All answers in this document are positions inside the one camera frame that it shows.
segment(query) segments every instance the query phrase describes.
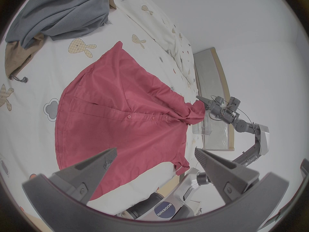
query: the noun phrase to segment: white bed sheet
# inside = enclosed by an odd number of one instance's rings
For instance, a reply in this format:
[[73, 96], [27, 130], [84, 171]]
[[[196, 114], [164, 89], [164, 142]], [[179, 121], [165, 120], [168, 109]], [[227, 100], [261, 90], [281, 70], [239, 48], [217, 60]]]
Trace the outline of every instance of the white bed sheet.
[[[133, 34], [140, 40], [146, 40], [143, 43], [145, 48], [132, 41]], [[196, 84], [188, 85], [172, 56], [121, 10], [111, 10], [106, 25], [81, 38], [86, 45], [96, 45], [96, 48], [87, 48], [92, 58], [83, 51], [69, 53], [68, 47], [72, 40], [52, 41], [47, 37], [43, 48], [18, 74], [21, 78], [28, 77], [28, 83], [10, 81], [6, 78], [6, 43], [3, 41], [0, 44], [0, 86], [4, 84], [6, 91], [9, 88], [14, 89], [7, 98], [12, 110], [9, 111], [6, 104], [0, 107], [0, 158], [9, 174], [6, 174], [3, 168], [0, 168], [0, 173], [18, 205], [36, 217], [38, 215], [28, 202], [21, 184], [28, 180], [31, 174], [43, 173], [49, 177], [59, 170], [55, 154], [55, 118], [52, 114], [48, 115], [46, 107], [52, 101], [57, 102], [64, 88], [79, 72], [99, 59], [117, 41], [122, 41], [124, 50], [148, 72], [183, 95], [186, 102], [194, 103], [196, 100]], [[189, 126], [185, 153], [188, 161], [194, 157], [195, 147], [202, 147], [202, 139], [193, 135], [192, 127]], [[88, 205], [114, 215], [148, 198], [174, 174], [172, 163], [161, 163], [130, 183], [90, 201]]]

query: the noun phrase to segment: clear plastic box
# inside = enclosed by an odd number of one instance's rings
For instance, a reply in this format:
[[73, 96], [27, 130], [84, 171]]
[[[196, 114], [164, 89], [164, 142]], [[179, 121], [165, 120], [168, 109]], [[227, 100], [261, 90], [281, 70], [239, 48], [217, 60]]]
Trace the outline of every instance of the clear plastic box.
[[202, 122], [192, 125], [193, 134], [197, 135], [210, 135], [212, 132], [212, 123], [209, 118], [209, 114], [206, 113], [205, 118]]

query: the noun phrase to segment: bodenai logo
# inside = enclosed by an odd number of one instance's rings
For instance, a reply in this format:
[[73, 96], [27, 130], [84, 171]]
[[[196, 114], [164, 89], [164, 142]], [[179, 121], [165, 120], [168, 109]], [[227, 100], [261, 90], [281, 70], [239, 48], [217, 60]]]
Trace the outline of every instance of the bodenai logo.
[[171, 218], [176, 213], [176, 208], [169, 202], [161, 202], [156, 205], [154, 212], [160, 218]]

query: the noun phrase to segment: drawstring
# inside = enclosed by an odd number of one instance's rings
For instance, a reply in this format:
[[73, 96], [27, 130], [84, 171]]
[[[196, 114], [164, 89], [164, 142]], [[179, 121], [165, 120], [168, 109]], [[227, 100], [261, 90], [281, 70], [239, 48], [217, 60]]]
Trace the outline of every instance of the drawstring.
[[12, 78], [21, 83], [26, 83], [28, 81], [28, 78], [26, 78], [25, 76], [23, 77], [23, 79], [20, 80], [18, 77], [11, 74], [9, 76], [9, 79], [12, 80]]

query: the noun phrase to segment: red shirt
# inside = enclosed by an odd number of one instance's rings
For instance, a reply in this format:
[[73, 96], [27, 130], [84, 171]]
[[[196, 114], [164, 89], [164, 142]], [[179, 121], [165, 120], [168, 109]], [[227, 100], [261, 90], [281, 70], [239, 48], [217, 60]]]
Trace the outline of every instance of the red shirt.
[[180, 175], [190, 168], [184, 157], [188, 124], [204, 116], [201, 101], [185, 103], [119, 41], [63, 91], [55, 127], [57, 163], [63, 169], [117, 147], [92, 200], [161, 162], [172, 162]]

